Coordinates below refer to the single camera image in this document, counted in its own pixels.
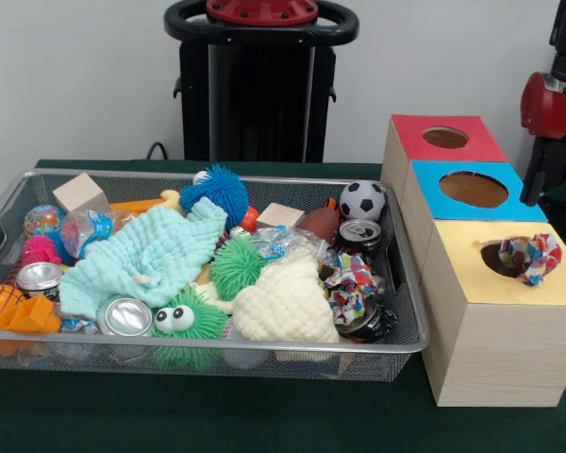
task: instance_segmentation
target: blue lid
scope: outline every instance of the blue lid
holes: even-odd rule
[[[520,201],[523,183],[508,163],[414,160],[411,165],[435,219],[547,222],[541,208],[529,207]],[[442,191],[440,182],[453,174],[483,176],[500,183],[507,190],[508,198],[500,205],[490,208],[480,208],[458,201],[461,196],[451,198]]]

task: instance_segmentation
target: green tablecloth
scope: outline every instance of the green tablecloth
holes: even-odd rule
[[[186,161],[41,167],[193,173]],[[378,165],[236,163],[244,175],[379,177]],[[413,356],[392,384],[0,371],[0,451],[566,451],[555,409],[439,409]]]

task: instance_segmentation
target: wire mesh basket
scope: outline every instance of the wire mesh basket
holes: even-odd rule
[[[25,215],[55,204],[52,191],[80,172],[34,170],[16,178],[0,199],[0,283],[16,272],[25,236]],[[158,198],[166,189],[190,185],[192,175],[88,172],[111,203]],[[348,181],[244,177],[250,204],[271,202],[304,211],[339,197]],[[180,374],[262,378],[310,378],[391,382],[412,353],[425,348],[424,306],[398,203],[389,188],[380,218],[383,240],[373,267],[383,276],[385,304],[398,325],[379,344],[260,343],[58,333],[20,335],[0,331],[0,368],[52,371]],[[193,357],[189,366],[163,364],[164,352]]]

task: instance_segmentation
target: soccer ball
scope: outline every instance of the soccer ball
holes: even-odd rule
[[[355,181],[344,187],[340,195],[340,209],[346,219],[377,221],[385,205],[384,189],[373,181]]]

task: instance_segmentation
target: wooden cube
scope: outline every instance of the wooden cube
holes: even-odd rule
[[[489,241],[551,233],[562,262],[528,287],[494,272]],[[566,387],[566,245],[546,223],[436,221],[422,287],[424,351],[439,406],[556,406]]]
[[[392,186],[399,203],[412,160],[508,161],[478,116],[393,115],[381,181]]]
[[[522,187],[508,163],[412,161],[401,211],[418,274],[435,219],[546,222],[539,207],[520,202]]]
[[[278,227],[279,225],[295,227],[295,224],[299,222],[303,215],[302,210],[271,203],[258,217],[256,225],[257,228]]]
[[[53,195],[65,212],[96,210],[110,212],[103,190],[86,173],[82,173],[53,190]]]

